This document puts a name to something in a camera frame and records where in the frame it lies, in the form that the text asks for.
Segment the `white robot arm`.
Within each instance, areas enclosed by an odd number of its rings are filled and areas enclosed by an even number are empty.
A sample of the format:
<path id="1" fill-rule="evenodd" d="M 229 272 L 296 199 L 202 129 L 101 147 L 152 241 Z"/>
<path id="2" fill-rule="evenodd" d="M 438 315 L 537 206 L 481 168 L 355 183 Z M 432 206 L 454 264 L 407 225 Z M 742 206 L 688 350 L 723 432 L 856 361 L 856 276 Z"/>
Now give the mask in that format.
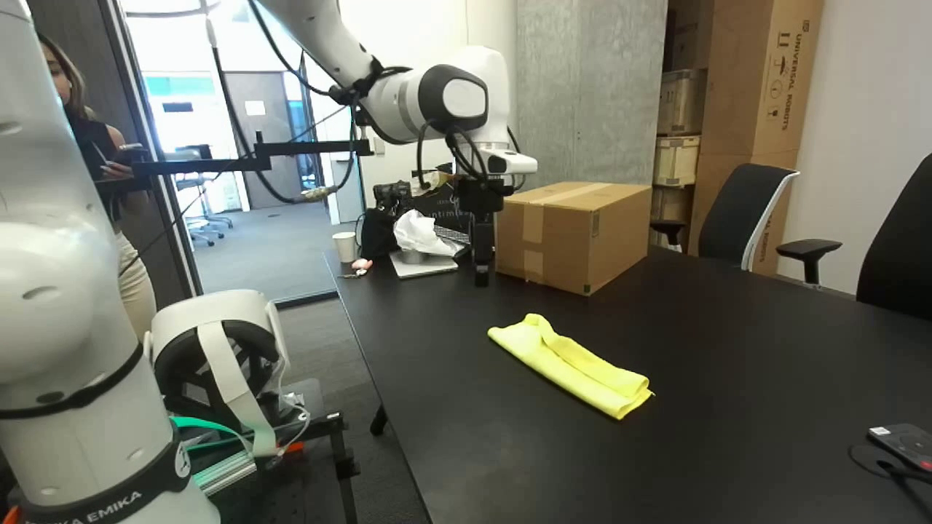
<path id="1" fill-rule="evenodd" d="M 510 139 L 510 74 L 490 46 L 379 62 L 337 0 L 257 0 L 407 147 L 464 147 L 493 177 L 531 161 Z M 25 0 L 0 0 L 0 413 L 28 524 L 222 524 L 193 487 L 142 337 L 119 298 L 117 234 L 44 65 Z"/>

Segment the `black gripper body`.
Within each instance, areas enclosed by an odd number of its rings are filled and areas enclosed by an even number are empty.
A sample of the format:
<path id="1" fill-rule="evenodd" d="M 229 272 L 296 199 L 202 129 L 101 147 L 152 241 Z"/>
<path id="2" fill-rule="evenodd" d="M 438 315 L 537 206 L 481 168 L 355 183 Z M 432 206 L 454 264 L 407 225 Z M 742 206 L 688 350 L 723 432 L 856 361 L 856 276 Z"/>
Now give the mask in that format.
<path id="1" fill-rule="evenodd" d="M 510 195 L 510 186 L 502 177 L 478 182 L 478 177 L 461 177 L 454 183 L 454 195 L 461 211 L 470 216 L 470 241 L 473 256 L 478 262 L 493 259 L 493 216 L 503 211 L 503 199 Z"/>

